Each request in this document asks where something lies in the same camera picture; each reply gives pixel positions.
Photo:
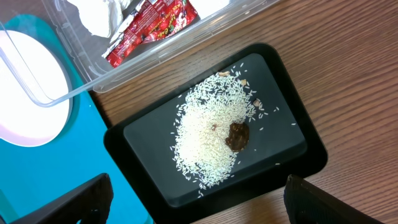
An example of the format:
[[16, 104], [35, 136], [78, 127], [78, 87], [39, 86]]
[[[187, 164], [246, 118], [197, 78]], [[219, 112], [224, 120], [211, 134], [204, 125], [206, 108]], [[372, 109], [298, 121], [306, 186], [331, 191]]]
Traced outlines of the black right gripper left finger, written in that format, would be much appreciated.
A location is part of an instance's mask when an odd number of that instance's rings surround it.
[[105, 224], [113, 197], [111, 179], [102, 173], [14, 223]]

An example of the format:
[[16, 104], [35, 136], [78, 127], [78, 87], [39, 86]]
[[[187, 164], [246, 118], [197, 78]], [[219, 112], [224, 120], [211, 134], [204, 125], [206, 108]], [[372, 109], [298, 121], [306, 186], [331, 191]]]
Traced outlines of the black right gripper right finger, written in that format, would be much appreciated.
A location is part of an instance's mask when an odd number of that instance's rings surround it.
[[287, 178], [284, 204], [293, 224], [382, 224], [296, 175]]

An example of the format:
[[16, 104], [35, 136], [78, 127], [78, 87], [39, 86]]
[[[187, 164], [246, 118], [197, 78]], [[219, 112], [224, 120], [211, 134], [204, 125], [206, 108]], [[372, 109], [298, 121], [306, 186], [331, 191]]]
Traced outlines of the brown food scrap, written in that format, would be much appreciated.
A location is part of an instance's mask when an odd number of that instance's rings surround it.
[[249, 126], [246, 123], [232, 123], [225, 144], [233, 151], [240, 152], [248, 144]]

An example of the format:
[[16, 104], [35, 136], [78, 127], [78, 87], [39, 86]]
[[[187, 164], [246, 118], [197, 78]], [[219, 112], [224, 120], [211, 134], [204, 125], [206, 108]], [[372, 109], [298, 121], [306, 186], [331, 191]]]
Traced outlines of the pile of white rice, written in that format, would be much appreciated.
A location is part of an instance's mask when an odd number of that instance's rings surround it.
[[[258, 58], [240, 60], [182, 96], [170, 149], [196, 198], [257, 172], [275, 156], [297, 152], [304, 141], [269, 67]], [[225, 144], [232, 123], [249, 126], [248, 144], [240, 152]]]

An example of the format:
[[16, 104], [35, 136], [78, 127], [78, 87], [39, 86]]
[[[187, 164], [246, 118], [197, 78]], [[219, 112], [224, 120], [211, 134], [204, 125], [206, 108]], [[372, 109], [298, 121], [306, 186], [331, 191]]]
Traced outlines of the large white round plate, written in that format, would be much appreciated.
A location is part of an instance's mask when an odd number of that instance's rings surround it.
[[72, 100], [46, 106], [71, 87], [64, 66], [43, 44], [1, 31], [1, 139], [36, 147], [55, 139], [72, 113]]

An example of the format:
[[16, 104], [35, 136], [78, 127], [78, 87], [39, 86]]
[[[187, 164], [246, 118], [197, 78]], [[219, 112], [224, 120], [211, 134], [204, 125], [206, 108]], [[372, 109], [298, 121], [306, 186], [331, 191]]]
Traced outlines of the red snack wrapper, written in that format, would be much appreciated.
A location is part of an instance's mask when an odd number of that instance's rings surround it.
[[116, 68], [138, 45], [168, 38], [197, 16], [189, 0], [142, 0], [118, 27], [102, 57]]

